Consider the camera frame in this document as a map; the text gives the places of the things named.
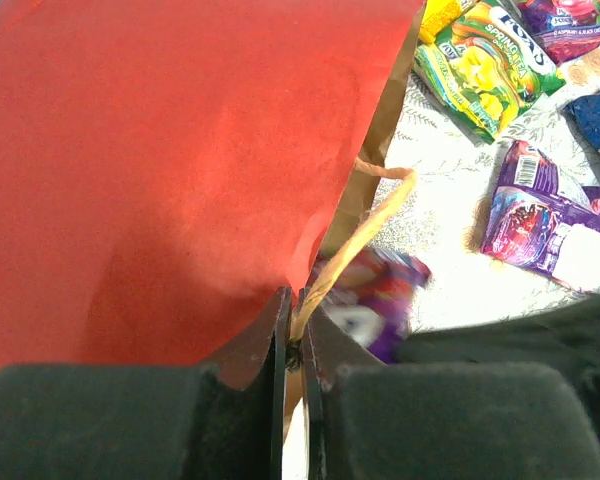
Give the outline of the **yellow snack bag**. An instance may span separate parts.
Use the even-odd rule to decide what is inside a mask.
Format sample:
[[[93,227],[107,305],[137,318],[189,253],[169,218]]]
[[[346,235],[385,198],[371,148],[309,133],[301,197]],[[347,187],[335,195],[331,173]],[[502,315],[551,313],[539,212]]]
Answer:
[[[425,44],[477,3],[477,0],[428,0],[424,11],[419,40]]]

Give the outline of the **green candy bag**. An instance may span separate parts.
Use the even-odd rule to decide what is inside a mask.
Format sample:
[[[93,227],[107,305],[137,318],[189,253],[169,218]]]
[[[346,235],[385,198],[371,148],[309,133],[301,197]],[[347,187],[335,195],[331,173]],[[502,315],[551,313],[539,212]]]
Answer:
[[[566,84],[548,54],[496,1],[477,2],[433,43],[418,46],[414,70],[449,115],[488,144]]]

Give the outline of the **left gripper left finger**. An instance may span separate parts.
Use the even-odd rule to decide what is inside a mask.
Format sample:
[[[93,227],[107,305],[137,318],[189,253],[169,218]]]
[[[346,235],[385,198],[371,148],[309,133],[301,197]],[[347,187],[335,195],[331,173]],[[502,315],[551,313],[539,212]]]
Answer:
[[[0,479],[277,479],[291,292],[193,366],[0,370]]]

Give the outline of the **red paper bag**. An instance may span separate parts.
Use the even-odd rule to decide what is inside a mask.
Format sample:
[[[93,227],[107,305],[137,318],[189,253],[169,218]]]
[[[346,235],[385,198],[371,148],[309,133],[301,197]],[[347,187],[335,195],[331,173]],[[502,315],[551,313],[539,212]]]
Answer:
[[[193,365],[301,288],[418,1],[0,1],[0,369]]]

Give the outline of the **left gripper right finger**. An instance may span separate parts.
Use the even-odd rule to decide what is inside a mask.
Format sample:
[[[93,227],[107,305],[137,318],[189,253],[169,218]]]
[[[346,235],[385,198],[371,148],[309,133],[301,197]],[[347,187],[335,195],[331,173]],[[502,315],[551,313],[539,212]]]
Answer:
[[[600,479],[591,418],[547,365],[385,365],[324,311],[302,354],[312,479]]]

